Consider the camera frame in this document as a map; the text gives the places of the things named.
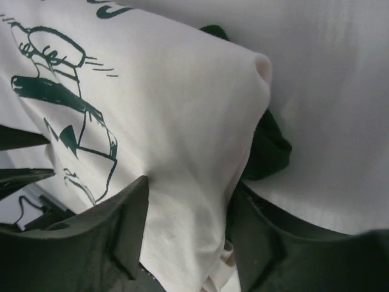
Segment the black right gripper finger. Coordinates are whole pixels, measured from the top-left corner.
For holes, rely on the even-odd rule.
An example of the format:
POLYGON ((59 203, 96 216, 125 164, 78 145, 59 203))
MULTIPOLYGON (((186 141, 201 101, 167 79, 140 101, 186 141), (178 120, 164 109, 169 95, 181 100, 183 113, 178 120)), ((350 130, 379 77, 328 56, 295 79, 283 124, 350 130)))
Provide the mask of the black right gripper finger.
POLYGON ((0 150, 14 150, 49 144, 50 141, 42 134, 32 133, 4 125, 0 126, 0 150))
POLYGON ((52 169, 1 169, 0 200, 18 190, 55 175, 52 169))

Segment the white and green t-shirt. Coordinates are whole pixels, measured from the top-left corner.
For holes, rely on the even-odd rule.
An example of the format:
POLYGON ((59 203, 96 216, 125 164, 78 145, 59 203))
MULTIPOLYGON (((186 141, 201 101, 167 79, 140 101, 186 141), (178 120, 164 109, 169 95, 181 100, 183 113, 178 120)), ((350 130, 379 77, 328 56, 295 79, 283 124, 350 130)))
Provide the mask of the white and green t-shirt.
POLYGON ((41 187, 74 212, 141 175, 150 205, 141 264, 167 291, 221 291, 235 269, 227 205, 270 99, 253 52, 111 1, 1 2, 1 120, 48 146, 41 187))

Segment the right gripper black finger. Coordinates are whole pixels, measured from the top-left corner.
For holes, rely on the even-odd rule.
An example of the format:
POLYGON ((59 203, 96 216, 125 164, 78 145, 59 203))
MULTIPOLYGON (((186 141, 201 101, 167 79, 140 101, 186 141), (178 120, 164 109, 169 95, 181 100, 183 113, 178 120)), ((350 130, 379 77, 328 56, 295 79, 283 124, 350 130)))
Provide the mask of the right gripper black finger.
POLYGON ((242 291, 387 291, 388 231, 342 234, 239 183, 227 215, 242 291))
POLYGON ((45 229, 1 229, 1 291, 109 291, 136 279, 148 210, 141 176, 45 229))

